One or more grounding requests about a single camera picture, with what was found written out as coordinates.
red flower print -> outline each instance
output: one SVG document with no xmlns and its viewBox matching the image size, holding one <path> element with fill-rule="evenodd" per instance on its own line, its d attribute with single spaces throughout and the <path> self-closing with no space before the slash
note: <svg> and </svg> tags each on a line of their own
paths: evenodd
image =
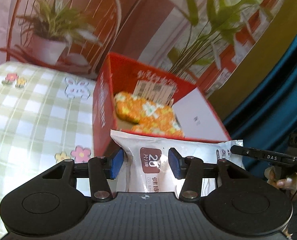
<svg viewBox="0 0 297 240">
<path fill-rule="evenodd" d="M 17 73 L 8 73 L 7 75 L 6 75 L 6 78 L 5 78 L 5 80 L 7 80 L 7 81 L 11 81 L 11 82 L 13 82 L 13 81 L 15 81 L 15 80 L 17 80 L 18 79 L 18 75 L 17 75 Z"/>
<path fill-rule="evenodd" d="M 82 146 L 78 145 L 75 148 L 75 151 L 71 151 L 71 155 L 75 157 L 76 163 L 86 163 L 90 159 L 90 149 L 83 148 Z"/>
</svg>

curtain fold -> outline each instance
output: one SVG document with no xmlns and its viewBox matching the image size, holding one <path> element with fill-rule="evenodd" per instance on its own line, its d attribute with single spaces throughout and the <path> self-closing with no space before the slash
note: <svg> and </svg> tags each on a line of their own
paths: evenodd
<svg viewBox="0 0 297 240">
<path fill-rule="evenodd" d="M 224 120 L 233 139 L 246 147 L 284 152 L 288 135 L 297 131 L 297 36 L 268 76 Z M 243 159 L 246 169 L 263 177 L 266 162 Z"/>
</svg>

green and white plaid cloth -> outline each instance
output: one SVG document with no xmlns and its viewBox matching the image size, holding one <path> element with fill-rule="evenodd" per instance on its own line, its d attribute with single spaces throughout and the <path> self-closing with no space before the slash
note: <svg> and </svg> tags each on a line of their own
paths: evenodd
<svg viewBox="0 0 297 240">
<path fill-rule="evenodd" d="M 47 68 L 0 66 L 0 202 L 56 162 L 93 157 L 95 82 Z M 88 180 L 78 190 L 90 195 Z M 0 218 L 0 238 L 6 233 Z"/>
</svg>

red box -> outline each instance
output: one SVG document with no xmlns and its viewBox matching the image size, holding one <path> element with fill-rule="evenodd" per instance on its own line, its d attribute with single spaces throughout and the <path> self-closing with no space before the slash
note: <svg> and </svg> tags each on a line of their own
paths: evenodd
<svg viewBox="0 0 297 240">
<path fill-rule="evenodd" d="M 117 118 L 114 95 L 121 91 L 133 93 L 139 80 L 176 87 L 172 107 L 187 135 L 184 140 L 216 143 L 230 140 L 221 120 L 195 85 L 133 59 L 109 53 L 99 72 L 93 95 L 95 156 L 108 156 L 118 147 L 111 139 L 111 129 L 133 133 L 130 123 Z M 155 134 L 140 135 L 159 137 Z M 163 137 L 183 140 L 179 137 Z"/>
</svg>

crosshair logo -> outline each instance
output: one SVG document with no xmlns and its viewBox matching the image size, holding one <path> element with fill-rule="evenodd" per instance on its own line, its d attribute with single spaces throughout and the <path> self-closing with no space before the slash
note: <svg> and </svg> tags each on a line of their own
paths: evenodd
<svg viewBox="0 0 297 240">
<path fill-rule="evenodd" d="M 149 195 L 142 195 L 142 196 L 141 196 L 141 198 L 143 198 L 143 199 L 147 200 L 147 199 L 149 199 L 149 198 L 150 198 L 150 196 L 149 196 Z"/>
</svg>

